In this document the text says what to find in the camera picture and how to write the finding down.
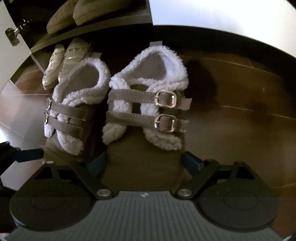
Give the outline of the brown fleece buckle shoe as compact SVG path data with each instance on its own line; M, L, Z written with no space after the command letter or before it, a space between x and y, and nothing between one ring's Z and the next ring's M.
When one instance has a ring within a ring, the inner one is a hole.
M110 81L102 140L102 183L118 191L176 191L190 178L181 164L191 99L181 58L163 45L139 53Z

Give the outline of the beige loafer with buckle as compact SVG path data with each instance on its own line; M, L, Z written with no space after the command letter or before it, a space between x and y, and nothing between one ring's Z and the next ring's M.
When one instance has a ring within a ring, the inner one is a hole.
M62 67L58 74L58 81L62 82L67 78L70 71L84 58L90 57L90 44L79 38L71 41L66 49Z

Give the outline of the grey plush slipper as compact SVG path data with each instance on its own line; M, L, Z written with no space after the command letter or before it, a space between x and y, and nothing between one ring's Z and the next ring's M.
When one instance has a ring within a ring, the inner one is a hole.
M73 18L79 26L99 16L123 9L134 10L144 4L145 1L78 1L73 11Z
M47 33L56 33L74 23L73 13L78 0L68 0L53 14L47 24Z

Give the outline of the metal door hinge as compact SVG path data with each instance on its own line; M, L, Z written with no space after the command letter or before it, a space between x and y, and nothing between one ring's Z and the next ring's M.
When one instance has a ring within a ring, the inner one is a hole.
M18 35L23 34L28 31L30 25L31 25L32 20L25 20L21 22L21 24L16 28L7 28L4 31L4 34L10 41L10 44L15 47L20 43L20 40L18 39Z

